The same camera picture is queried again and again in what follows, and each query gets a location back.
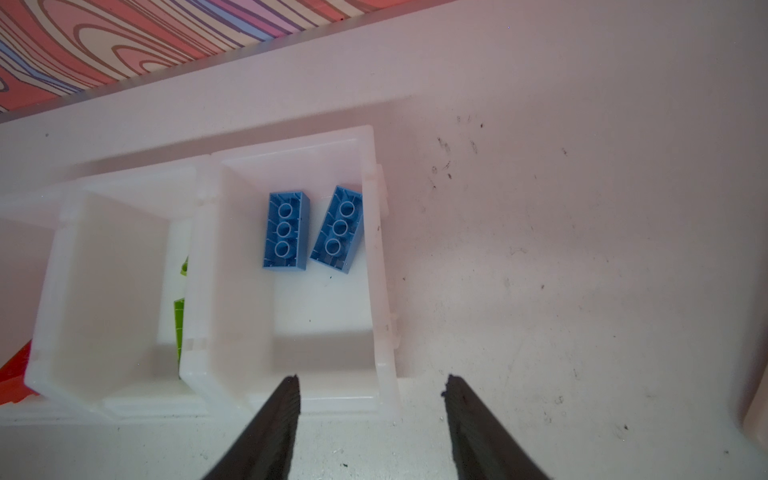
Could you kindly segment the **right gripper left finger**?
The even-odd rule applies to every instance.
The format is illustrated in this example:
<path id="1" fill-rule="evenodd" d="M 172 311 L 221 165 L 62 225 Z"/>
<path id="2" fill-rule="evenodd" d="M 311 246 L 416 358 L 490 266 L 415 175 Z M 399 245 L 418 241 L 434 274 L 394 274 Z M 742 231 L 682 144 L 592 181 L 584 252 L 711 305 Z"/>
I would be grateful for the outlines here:
<path id="1" fill-rule="evenodd" d="M 299 378 L 287 376 L 204 479 L 287 479 L 299 417 Z"/>

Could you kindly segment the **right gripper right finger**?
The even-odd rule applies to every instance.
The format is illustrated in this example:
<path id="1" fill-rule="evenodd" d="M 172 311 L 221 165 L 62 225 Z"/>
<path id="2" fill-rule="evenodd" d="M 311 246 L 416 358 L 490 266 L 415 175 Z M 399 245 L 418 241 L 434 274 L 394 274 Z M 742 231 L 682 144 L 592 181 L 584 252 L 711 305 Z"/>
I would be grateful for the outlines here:
<path id="1" fill-rule="evenodd" d="M 442 397 L 458 478 L 548 477 L 462 377 L 450 375 Z"/>

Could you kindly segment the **blue lego brick top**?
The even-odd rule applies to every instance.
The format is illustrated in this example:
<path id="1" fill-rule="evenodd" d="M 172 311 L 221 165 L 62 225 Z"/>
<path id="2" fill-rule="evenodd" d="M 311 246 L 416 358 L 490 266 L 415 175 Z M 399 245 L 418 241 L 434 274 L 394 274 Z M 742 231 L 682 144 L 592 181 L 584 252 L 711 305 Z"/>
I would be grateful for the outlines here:
<path id="1" fill-rule="evenodd" d="M 310 199 L 303 191 L 269 195 L 263 267 L 305 270 L 310 230 Z"/>

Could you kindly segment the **blue lego brick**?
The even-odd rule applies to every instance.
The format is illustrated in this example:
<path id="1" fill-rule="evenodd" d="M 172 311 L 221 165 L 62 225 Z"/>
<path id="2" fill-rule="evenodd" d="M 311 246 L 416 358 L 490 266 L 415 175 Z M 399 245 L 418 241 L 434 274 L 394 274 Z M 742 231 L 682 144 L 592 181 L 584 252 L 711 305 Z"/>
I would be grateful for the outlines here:
<path id="1" fill-rule="evenodd" d="M 305 270 L 310 230 L 310 199 L 303 191 L 269 195 L 263 267 Z"/>
<path id="2" fill-rule="evenodd" d="M 351 270 L 364 234 L 363 195 L 337 186 L 310 258 L 344 274 Z"/>

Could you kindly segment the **red lego brick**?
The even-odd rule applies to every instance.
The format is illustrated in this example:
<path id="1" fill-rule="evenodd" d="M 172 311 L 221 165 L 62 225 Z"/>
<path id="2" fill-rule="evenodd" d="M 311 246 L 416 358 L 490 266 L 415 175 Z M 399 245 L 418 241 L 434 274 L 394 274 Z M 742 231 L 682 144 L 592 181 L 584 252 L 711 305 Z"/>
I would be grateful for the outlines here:
<path id="1" fill-rule="evenodd" d="M 1 367 L 0 401 L 2 405 L 16 404 L 27 397 L 38 396 L 38 393 L 24 382 L 30 352 L 31 342 L 27 342 Z"/>

